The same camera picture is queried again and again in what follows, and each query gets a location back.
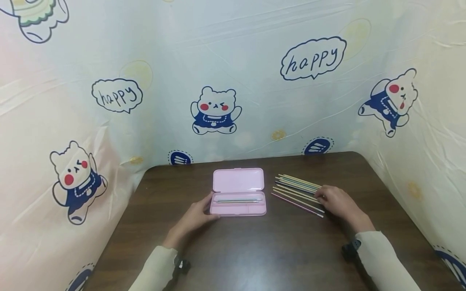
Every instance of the colored pencil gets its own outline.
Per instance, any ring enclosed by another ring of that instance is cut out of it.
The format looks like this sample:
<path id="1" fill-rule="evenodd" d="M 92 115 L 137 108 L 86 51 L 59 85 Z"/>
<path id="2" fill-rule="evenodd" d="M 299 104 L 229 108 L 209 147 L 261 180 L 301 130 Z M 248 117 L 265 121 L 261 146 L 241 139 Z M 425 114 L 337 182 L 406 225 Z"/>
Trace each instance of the colored pencil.
<path id="1" fill-rule="evenodd" d="M 288 178 L 283 178 L 283 177 L 275 177 L 275 179 L 280 180 L 280 181 L 286 181 L 286 182 L 294 183 L 294 184 L 300 185 L 302 187 L 310 188 L 310 189 L 313 189 L 313 190 L 319 190 L 318 187 L 306 184 L 304 182 L 300 182 L 300 181 L 296 181 L 296 180 L 292 180 L 292 179 L 288 179 Z"/>
<path id="2" fill-rule="evenodd" d="M 246 203 L 260 203 L 260 201 L 216 201 L 218 204 L 246 204 Z"/>
<path id="3" fill-rule="evenodd" d="M 295 180 L 301 181 L 301 182 L 303 182 L 303 183 L 310 184 L 310 185 L 312 185 L 312 186 L 314 186 L 314 187 L 317 187 L 317 188 L 322 188 L 321 185 L 318 185 L 318 184 L 315 184 L 315 183 L 311 183 L 311 182 L 308 182 L 308 181 L 304 181 L 304 180 L 302 180 L 302 179 L 299 179 L 299 178 L 296 178 L 296 177 L 293 177 L 293 176 L 290 176 L 290 175 L 282 175 L 282 176 L 285 176 L 285 177 L 290 178 L 290 179 L 295 179 Z"/>
<path id="4" fill-rule="evenodd" d="M 315 200 L 315 199 L 306 197 L 306 196 L 304 196 L 304 195 L 299 195 L 299 194 L 296 194 L 296 193 L 287 191 L 287 190 L 285 190 L 285 189 L 276 188 L 276 187 L 273 187 L 273 189 L 274 189 L 274 190 L 279 190 L 279 191 L 285 192 L 286 194 L 293 195 L 293 196 L 299 197 L 299 198 L 304 199 L 304 200 L 308 200 L 308 201 L 310 201 L 310 202 L 312 202 L 312 203 L 321 204 L 319 201 L 317 201 L 317 200 Z"/>
<path id="5" fill-rule="evenodd" d="M 312 208 L 312 209 L 314 209 L 314 210 L 316 210 L 316 211 L 325 213 L 325 211 L 323 211 L 322 209 L 319 209 L 319 208 L 317 208 L 317 207 L 314 207 L 314 206 L 312 206 L 312 205 L 309 205 L 309 204 L 307 204 L 307 203 L 304 203 L 304 202 L 301 201 L 301 200 L 298 200 L 298 199 L 296 199 L 296 198 L 293 198 L 293 197 L 291 197 L 291 196 L 288 196 L 288 195 L 286 195 L 285 193 L 283 193 L 283 192 L 281 192 L 281 191 L 279 191 L 279 190 L 277 190 L 277 189 L 274 189 L 274 190 L 275 190 L 275 192 L 278 192 L 279 194 L 281 194 L 281 195 L 283 195 L 283 196 L 285 196 L 285 197 L 287 197 L 287 198 L 289 198 L 289 199 L 291 199 L 291 200 L 294 200 L 294 201 L 299 202 L 299 203 L 301 203 L 301 204 L 303 204 L 303 205 L 306 205 L 307 207 L 310 207 L 310 208 Z"/>
<path id="6" fill-rule="evenodd" d="M 293 189 L 293 188 L 291 188 L 289 186 L 284 186 L 283 184 L 278 184 L 278 183 L 277 183 L 277 186 L 280 187 L 280 188 L 286 189 L 288 191 L 294 192 L 294 193 L 302 195 L 302 196 L 306 196 L 308 198 L 311 198 L 311 199 L 314 199 L 314 200 L 317 201 L 317 198 L 315 198 L 313 195 L 309 195 L 309 194 L 305 193 L 303 190 L 297 191 L 297 190 L 295 190 L 295 189 Z"/>
<path id="7" fill-rule="evenodd" d="M 227 201 L 262 201 L 262 198 L 239 198 L 239 199 L 219 199 L 214 200 L 216 202 L 227 202 Z"/>
<path id="8" fill-rule="evenodd" d="M 293 187 L 298 188 L 298 189 L 303 189 L 303 190 L 306 190 L 308 192 L 312 192 L 312 193 L 316 193 L 317 190 L 318 190 L 317 188 L 306 187 L 306 186 L 303 186 L 302 184 L 290 182 L 288 180 L 277 179 L 277 181 L 279 181 L 279 182 L 281 182 L 283 184 L 288 184 L 288 185 L 293 186 Z"/>
<path id="9" fill-rule="evenodd" d="M 322 215 L 322 214 L 315 213 L 315 212 L 313 212 L 312 210 L 307 209 L 306 207 L 303 207 L 303 206 L 301 206 L 301 205 L 299 205 L 299 204 L 297 204 L 297 203 L 294 203 L 294 202 L 292 202 L 292 201 L 290 201 L 290 200 L 288 200 L 288 199 L 285 199 L 285 198 L 283 198 L 283 197 L 281 197 L 280 195 L 277 195 L 277 194 L 275 194 L 275 193 L 271 193 L 271 194 L 274 195 L 274 196 L 276 196 L 276 197 L 278 197 L 278 198 L 280 198 L 280 199 L 282 199 L 282 200 L 285 200 L 285 201 L 288 202 L 288 203 L 293 204 L 294 206 L 298 206 L 299 208 L 304 209 L 304 210 L 306 210 L 307 212 L 313 213 L 313 214 L 319 216 L 320 218 L 323 218 L 323 215 Z"/>
<path id="10" fill-rule="evenodd" d="M 285 183 L 282 183 L 282 182 L 279 182 L 279 181 L 275 181 L 275 183 L 276 183 L 277 185 L 284 185 L 284 186 L 288 186 L 288 187 L 297 189 L 297 190 L 299 190 L 299 191 L 307 192 L 307 193 L 310 193 L 310 194 L 315 194 L 315 191 L 312 192 L 312 191 L 305 190 L 305 189 L 302 189 L 302 188 L 298 188 L 298 187 L 295 187 L 295 186 L 292 186 L 292 185 L 289 185 L 289 184 L 285 184 Z"/>

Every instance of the bear face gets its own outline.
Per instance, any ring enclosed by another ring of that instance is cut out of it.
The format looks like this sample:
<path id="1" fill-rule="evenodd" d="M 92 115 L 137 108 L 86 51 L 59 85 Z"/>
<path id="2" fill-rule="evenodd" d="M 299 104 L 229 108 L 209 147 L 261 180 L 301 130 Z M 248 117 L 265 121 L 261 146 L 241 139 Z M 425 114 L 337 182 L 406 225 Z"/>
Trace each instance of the bear face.
<path id="1" fill-rule="evenodd" d="M 69 147 L 62 153 L 52 152 L 50 160 L 64 189 L 76 188 L 86 182 L 90 176 L 89 156 L 75 141 L 71 141 Z"/>
<path id="2" fill-rule="evenodd" d="M 230 114 L 235 107 L 235 93 L 233 89 L 216 92 L 209 86 L 204 87 L 198 101 L 198 110 L 208 116 L 225 116 Z"/>
<path id="3" fill-rule="evenodd" d="M 385 91 L 397 107 L 399 115 L 406 115 L 418 97 L 418 91 L 414 88 L 413 84 L 415 76 L 416 70 L 411 68 L 397 79 L 388 82 L 385 86 Z"/>

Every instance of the pencil case lid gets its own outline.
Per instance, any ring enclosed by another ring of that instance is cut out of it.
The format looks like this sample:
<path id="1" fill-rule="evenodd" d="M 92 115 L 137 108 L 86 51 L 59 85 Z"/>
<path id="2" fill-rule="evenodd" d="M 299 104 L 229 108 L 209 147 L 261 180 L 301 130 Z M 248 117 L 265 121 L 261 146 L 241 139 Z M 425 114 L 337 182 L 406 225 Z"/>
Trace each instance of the pencil case lid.
<path id="1" fill-rule="evenodd" d="M 213 173 L 215 192 L 261 191 L 264 189 L 264 171 L 261 168 L 219 169 Z"/>

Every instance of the tabletop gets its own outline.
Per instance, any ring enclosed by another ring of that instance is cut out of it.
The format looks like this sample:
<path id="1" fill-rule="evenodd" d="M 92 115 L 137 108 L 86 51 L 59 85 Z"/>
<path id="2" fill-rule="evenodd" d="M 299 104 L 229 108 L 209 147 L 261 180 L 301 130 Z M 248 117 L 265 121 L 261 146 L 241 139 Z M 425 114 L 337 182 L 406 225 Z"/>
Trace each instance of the tabletop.
<path id="1" fill-rule="evenodd" d="M 192 268 L 170 290 L 371 289 L 360 268 L 341 255 L 341 246 L 349 241 L 341 225 L 270 194 L 278 174 L 345 190 L 388 237 L 421 290 L 462 290 L 374 170 L 355 152 L 149 169 L 84 290 L 127 291 L 168 230 L 192 202 L 212 189 L 213 172 L 233 168 L 264 170 L 267 214 L 222 217 L 196 233 L 183 253 Z"/>

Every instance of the blue oval badge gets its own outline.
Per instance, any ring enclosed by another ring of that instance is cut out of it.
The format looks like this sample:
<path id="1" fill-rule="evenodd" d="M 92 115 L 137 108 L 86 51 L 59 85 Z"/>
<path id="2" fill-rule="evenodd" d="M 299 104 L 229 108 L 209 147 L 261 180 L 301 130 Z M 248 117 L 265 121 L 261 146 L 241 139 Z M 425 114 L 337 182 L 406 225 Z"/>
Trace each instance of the blue oval badge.
<path id="1" fill-rule="evenodd" d="M 65 291 L 82 291 L 84 283 L 89 279 L 94 267 L 95 265 L 93 263 L 83 266 L 81 271 L 76 274 L 76 278 L 69 283 Z"/>
<path id="2" fill-rule="evenodd" d="M 329 137 L 316 137 L 311 140 L 302 150 L 303 155 L 319 155 L 327 153 L 334 145 L 333 139 Z"/>
<path id="3" fill-rule="evenodd" d="M 170 165 L 188 165 L 193 162 L 192 157 L 182 150 L 172 150 L 168 154 Z"/>
<path id="4" fill-rule="evenodd" d="M 449 250 L 439 245 L 433 246 L 435 253 L 444 261 L 455 275 L 461 286 L 466 289 L 466 264 L 461 262 L 459 257 L 455 256 Z"/>

